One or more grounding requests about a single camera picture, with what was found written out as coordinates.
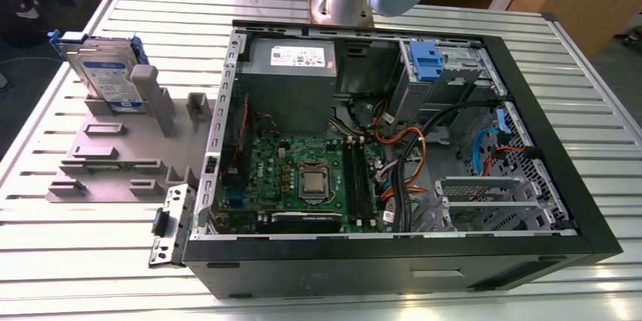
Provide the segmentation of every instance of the sticker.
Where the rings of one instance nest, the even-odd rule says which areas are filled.
[[[392,124],[392,122],[393,122],[393,117],[388,114],[388,112],[382,112],[381,118],[382,118],[382,120],[384,120],[388,124]]]
[[[382,222],[392,223],[393,222],[393,213],[388,210],[382,211]]]
[[[324,67],[325,55],[322,48],[273,47],[269,65],[284,67]]]
[[[137,111],[142,99],[133,83],[126,79],[126,66],[118,62],[82,62],[90,84],[102,99],[119,111]]]

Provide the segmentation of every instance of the blue cable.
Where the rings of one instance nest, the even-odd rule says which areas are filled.
[[[495,128],[484,128],[479,131],[472,142],[472,169],[476,175],[481,175],[481,165],[479,164],[479,148],[481,146],[481,139],[485,133],[499,134],[499,130]]]

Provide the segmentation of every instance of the cpu socket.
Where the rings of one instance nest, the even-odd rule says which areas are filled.
[[[298,167],[298,198],[309,204],[318,204],[328,198],[328,167]]]

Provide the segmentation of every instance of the ram slot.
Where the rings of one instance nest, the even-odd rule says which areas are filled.
[[[362,144],[358,144],[353,148],[354,168],[357,174],[358,183],[358,205],[360,216],[364,223],[373,226],[372,216],[372,199],[369,197],[369,181],[368,181],[368,162],[365,160],[365,151],[362,150]]]
[[[353,144],[346,141],[342,142],[342,180],[345,185],[345,201],[348,203],[348,217],[349,222],[357,221],[357,196],[354,190],[354,168],[353,168]]]

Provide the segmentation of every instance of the metal bracket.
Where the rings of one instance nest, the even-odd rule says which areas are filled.
[[[196,191],[186,184],[169,188],[162,207],[155,212],[150,231],[149,268],[182,268],[182,253],[188,242],[189,222]]]

